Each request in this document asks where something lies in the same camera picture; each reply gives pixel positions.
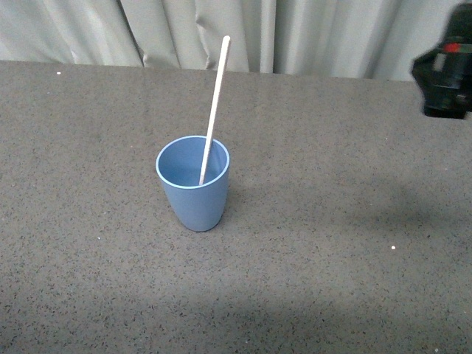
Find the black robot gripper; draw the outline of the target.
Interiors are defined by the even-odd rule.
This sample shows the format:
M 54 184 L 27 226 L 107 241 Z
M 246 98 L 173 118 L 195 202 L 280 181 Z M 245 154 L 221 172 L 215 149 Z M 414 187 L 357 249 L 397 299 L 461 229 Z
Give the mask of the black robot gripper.
M 427 117 L 464 119 L 471 112 L 471 3 L 452 11 L 440 42 L 414 59 L 412 76 Z

